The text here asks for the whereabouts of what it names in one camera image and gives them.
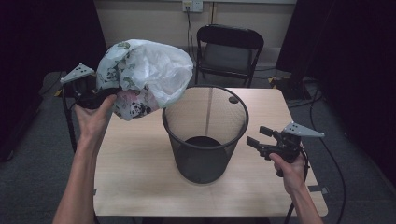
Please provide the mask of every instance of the plastic bag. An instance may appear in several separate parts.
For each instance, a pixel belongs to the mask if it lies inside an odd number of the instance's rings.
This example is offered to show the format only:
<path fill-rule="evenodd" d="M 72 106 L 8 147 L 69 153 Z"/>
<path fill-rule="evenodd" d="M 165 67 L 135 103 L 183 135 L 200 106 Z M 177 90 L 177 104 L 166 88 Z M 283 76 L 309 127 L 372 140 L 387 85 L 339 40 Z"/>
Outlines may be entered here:
<path fill-rule="evenodd" d="M 190 56 L 175 47 L 147 40 L 127 40 L 111 47 L 99 63 L 97 89 L 117 88 L 114 113 L 141 118 L 177 101 L 192 77 Z"/>

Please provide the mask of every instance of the wall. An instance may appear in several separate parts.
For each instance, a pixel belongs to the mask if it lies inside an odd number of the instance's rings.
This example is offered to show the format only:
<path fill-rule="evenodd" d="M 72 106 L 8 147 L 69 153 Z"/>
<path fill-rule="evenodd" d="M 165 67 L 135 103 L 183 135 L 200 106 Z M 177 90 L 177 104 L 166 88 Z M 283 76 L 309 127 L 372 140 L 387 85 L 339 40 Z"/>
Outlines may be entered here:
<path fill-rule="evenodd" d="M 147 39 L 187 49 L 188 16 L 181 1 L 96 0 L 107 46 L 126 39 Z M 274 63 L 282 46 L 294 4 L 212 3 L 202 13 L 191 13 L 193 40 L 197 30 L 211 22 L 241 26 L 265 40 L 261 63 Z"/>

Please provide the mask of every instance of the black mesh trash can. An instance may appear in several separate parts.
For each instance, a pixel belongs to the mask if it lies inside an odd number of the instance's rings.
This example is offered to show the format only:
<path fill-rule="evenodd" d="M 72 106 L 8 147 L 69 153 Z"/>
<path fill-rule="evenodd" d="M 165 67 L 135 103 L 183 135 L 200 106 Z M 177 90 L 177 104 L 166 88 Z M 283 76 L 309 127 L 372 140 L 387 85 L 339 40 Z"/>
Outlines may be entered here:
<path fill-rule="evenodd" d="M 178 170 L 188 180 L 206 184 L 224 173 L 248 127 L 248 110 L 231 91 L 196 86 L 163 110 L 163 126 Z"/>

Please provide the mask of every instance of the black chair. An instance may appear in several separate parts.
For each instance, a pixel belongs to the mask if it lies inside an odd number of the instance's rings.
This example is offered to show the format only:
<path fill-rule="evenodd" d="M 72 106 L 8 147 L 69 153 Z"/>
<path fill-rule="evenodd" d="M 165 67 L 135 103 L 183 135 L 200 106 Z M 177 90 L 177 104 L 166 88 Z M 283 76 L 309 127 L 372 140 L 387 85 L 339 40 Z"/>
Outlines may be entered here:
<path fill-rule="evenodd" d="M 205 73 L 237 77 L 248 80 L 250 87 L 254 70 L 264 40 L 257 32 L 244 28 L 210 24 L 197 32 L 198 52 L 195 70 L 195 84 L 198 74 Z"/>

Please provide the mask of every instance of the wooden table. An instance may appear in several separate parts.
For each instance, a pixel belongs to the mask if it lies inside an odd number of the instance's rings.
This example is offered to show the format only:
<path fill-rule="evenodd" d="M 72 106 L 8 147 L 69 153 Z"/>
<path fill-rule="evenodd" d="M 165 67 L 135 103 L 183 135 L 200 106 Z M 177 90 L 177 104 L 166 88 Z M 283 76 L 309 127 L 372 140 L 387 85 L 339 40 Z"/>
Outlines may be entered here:
<path fill-rule="evenodd" d="M 291 199 L 272 161 L 246 144 L 247 135 L 261 143 L 276 140 L 260 126 L 281 131 L 291 122 L 278 90 L 230 89 L 246 104 L 249 125 L 224 174 L 200 185 L 177 169 L 162 111 L 125 121 L 112 116 L 99 153 L 94 196 L 98 216 L 136 217 L 283 217 Z M 307 186 L 317 180 L 309 170 Z M 311 196 L 321 216 L 328 212 L 320 191 Z"/>

